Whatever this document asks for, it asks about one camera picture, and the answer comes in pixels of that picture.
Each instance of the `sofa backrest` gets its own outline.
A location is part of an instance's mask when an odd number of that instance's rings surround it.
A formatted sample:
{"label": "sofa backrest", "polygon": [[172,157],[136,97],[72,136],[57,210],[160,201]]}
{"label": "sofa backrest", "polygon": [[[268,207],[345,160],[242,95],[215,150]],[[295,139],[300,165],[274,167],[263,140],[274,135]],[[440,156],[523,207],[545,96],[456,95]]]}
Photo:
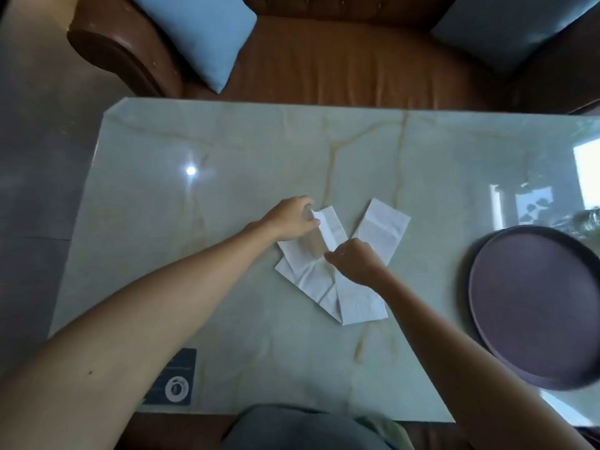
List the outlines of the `sofa backrest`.
{"label": "sofa backrest", "polygon": [[364,22],[430,30],[454,0],[244,0],[258,15]]}

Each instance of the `round tray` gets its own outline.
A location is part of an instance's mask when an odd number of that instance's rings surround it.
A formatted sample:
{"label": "round tray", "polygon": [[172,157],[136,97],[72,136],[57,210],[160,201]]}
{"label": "round tray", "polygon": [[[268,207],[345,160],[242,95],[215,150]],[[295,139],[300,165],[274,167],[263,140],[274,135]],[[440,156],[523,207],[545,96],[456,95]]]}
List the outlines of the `round tray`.
{"label": "round tray", "polygon": [[489,351],[523,380],[569,390],[600,378],[600,259],[579,241],[541,226],[496,232],[467,293]]}

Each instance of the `sofa seat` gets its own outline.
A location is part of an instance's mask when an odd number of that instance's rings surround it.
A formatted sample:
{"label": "sofa seat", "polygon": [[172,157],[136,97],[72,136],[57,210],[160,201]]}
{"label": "sofa seat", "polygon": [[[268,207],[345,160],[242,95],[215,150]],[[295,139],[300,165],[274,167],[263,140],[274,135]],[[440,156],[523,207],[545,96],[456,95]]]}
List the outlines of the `sofa seat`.
{"label": "sofa seat", "polygon": [[280,104],[499,110],[501,82],[428,33],[259,16],[217,95],[192,72],[184,97]]}

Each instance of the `table top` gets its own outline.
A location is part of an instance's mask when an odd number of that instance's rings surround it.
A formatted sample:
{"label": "table top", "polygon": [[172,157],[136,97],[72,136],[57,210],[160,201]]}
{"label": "table top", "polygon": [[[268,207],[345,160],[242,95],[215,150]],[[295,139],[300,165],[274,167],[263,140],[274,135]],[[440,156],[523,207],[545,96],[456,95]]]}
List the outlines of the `table top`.
{"label": "table top", "polygon": [[[457,294],[468,247],[599,204],[597,138],[598,117],[124,99],[104,115],[50,333],[300,194],[333,205],[348,234],[372,197],[411,216],[390,268],[470,332]],[[198,349],[191,404],[141,410],[453,420],[393,317],[342,327],[275,272],[281,257],[260,256],[185,345]],[[542,395],[600,424],[599,383]]]}

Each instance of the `forearm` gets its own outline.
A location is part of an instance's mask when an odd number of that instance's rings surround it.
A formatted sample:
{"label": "forearm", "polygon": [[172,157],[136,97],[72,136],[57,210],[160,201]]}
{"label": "forearm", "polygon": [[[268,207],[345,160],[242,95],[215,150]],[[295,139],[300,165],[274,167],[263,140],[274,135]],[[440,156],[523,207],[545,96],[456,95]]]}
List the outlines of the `forearm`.
{"label": "forearm", "polygon": [[535,390],[455,329],[389,272],[386,300],[419,362],[477,449],[590,449]]}
{"label": "forearm", "polygon": [[138,279],[65,327],[2,386],[0,446],[114,446],[161,369],[272,242],[265,227],[248,227]]}

